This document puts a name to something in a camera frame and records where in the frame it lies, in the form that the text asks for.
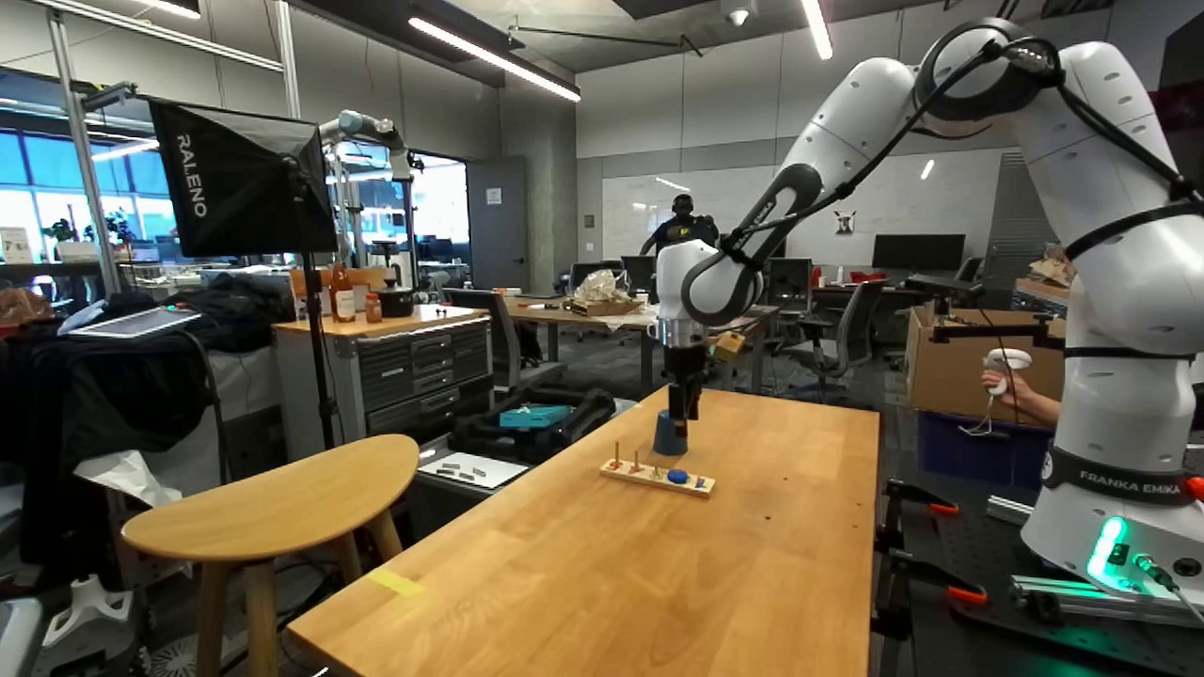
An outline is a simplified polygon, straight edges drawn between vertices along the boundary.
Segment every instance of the cabinet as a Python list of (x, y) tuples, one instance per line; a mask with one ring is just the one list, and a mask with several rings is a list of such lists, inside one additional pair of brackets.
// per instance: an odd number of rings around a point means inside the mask
[[(371, 433), (431, 437), (491, 390), (487, 313), (422, 305), (385, 323), (323, 323), (336, 444)], [(306, 323), (275, 328), (290, 458), (323, 449)]]

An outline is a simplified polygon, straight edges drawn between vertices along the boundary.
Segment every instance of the floor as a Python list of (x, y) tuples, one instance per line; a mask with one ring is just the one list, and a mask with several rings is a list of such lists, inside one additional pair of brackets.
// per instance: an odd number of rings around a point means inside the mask
[[(615, 399), (642, 399), (645, 390), (638, 388), (638, 347), (632, 339), (614, 339), (599, 333), (564, 333), (560, 337), (560, 375), (558, 383), (564, 388), (605, 388)], [(802, 364), (788, 357), (767, 357), (765, 364), (765, 390), (772, 399), (792, 399), (788, 388), (812, 383)], [(899, 412), (904, 397), (904, 375), (887, 368), (887, 363), (867, 363), (860, 364), (849, 380), (849, 402), (866, 412), (884, 412), (884, 471), (881, 478), (890, 478), (899, 463), (914, 458), (914, 423)], [(739, 354), (737, 363), (727, 363), (714, 368), (711, 388), (729, 388), (729, 390), (752, 390), (752, 354)], [(17, 566), (15, 550), (7, 546), (0, 553), (0, 581), (31, 581), (33, 571)], [(290, 562), (280, 566), (278, 575), (278, 610), (280, 622), (323, 585), (326, 566), (323, 562)], [(154, 669), (161, 677), (188, 673), (188, 655), (193, 655), (193, 617), (195, 617), (195, 585), (193, 581), (170, 581), (154, 590), (149, 607), (149, 635), (147, 645), (154, 648)], [(240, 655), (240, 610), (228, 602), (228, 669), (226, 673), (243, 673)], [(280, 639), (280, 673), (309, 673), (298, 663), (298, 650)]]

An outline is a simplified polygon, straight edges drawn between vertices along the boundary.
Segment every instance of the green light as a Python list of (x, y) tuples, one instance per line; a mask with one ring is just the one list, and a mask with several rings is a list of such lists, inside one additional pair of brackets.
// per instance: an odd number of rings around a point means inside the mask
[(1111, 585), (1107, 575), (1107, 556), (1114, 553), (1114, 546), (1122, 543), (1124, 533), (1124, 521), (1107, 521), (1099, 538), (1093, 538), (1093, 550), (1092, 550), (1092, 562), (1086, 562), (1086, 575), (1099, 581), (1099, 585)]

